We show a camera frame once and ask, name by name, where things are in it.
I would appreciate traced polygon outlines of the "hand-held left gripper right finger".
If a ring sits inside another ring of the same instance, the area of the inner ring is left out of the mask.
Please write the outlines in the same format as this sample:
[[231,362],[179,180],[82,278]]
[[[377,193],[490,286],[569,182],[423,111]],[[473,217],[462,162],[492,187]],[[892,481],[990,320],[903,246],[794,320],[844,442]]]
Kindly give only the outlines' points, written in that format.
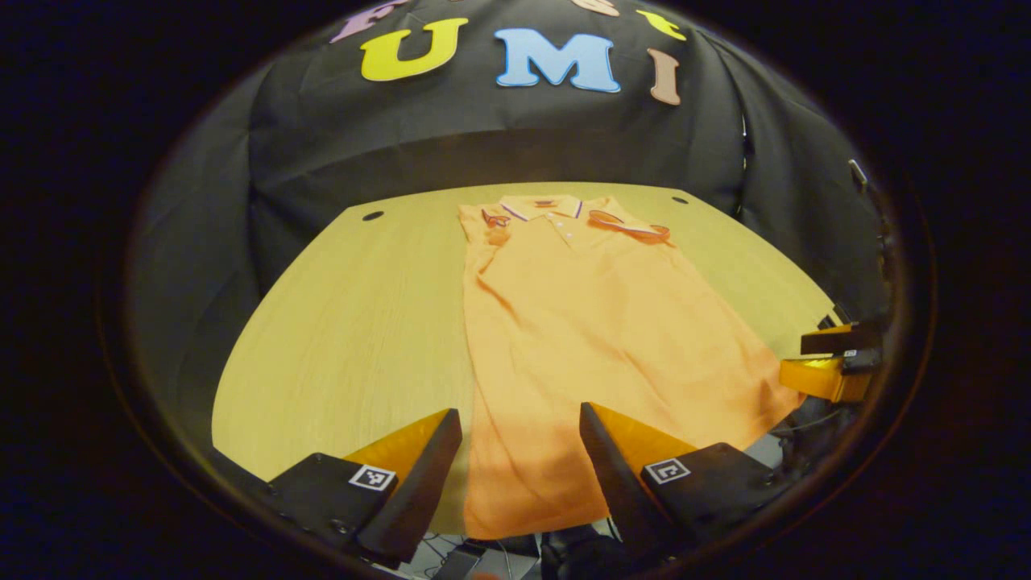
[[787,476],[727,443],[697,448],[585,401],[579,437],[633,557],[721,540],[787,491]]

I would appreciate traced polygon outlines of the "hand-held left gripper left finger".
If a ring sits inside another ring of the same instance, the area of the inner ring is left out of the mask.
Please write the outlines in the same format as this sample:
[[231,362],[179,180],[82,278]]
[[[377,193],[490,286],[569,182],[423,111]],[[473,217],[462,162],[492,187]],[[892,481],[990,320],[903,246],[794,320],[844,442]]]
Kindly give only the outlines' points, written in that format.
[[408,564],[462,438],[459,411],[443,408],[344,458],[310,454],[267,484],[268,506],[335,551],[383,566]]

